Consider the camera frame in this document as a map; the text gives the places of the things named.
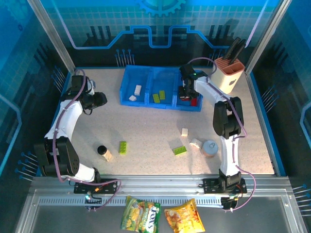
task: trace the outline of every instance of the yellow-green block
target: yellow-green block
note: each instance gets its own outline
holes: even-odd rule
[[[119,154],[126,154],[126,142],[120,142]]]
[[[165,91],[160,91],[160,100],[165,100]]]
[[[183,146],[183,147],[178,147],[176,149],[173,149],[173,151],[175,155],[180,155],[180,154],[187,152],[187,149]]]
[[[160,103],[160,98],[159,98],[158,94],[153,94],[152,96],[154,97],[154,102],[155,103]]]

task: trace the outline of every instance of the blue plastic bin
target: blue plastic bin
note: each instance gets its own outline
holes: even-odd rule
[[[136,101],[130,101],[129,97],[134,95],[136,85],[141,85],[140,96],[136,96]],[[196,106],[191,106],[190,101],[181,101],[178,98],[178,87],[181,85],[181,75],[177,67],[127,65],[120,88],[120,103],[127,106],[200,112],[203,97],[200,95],[197,98]],[[154,103],[153,94],[159,94],[160,90],[165,91],[165,100]]]

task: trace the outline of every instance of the beige table surface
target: beige table surface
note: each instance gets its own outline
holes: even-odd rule
[[[203,102],[201,112],[184,112],[120,105],[119,89],[124,69],[86,69],[96,82],[96,91],[104,92],[108,103],[94,109],[92,115],[81,114],[72,135],[72,144],[80,162],[96,167],[101,174],[218,174],[221,151],[206,158],[191,146],[193,138],[220,138],[212,126],[213,107]],[[273,174],[254,104],[243,75],[231,96],[242,100],[246,139],[239,140],[239,164],[255,174]],[[181,129],[188,128],[188,137]],[[127,154],[119,155],[120,141],[127,142]],[[110,162],[97,153],[105,145],[112,153]],[[173,149],[185,146],[187,153],[175,156]]]

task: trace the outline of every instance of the yellow snack bag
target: yellow snack bag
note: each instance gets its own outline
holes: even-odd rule
[[[165,217],[174,233],[205,232],[200,219],[195,199],[187,201],[182,206],[164,210]]]

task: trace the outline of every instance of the green snack bag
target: green snack bag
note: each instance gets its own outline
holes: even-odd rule
[[[127,196],[121,229],[140,233],[158,233],[160,213],[160,203],[138,200]]]

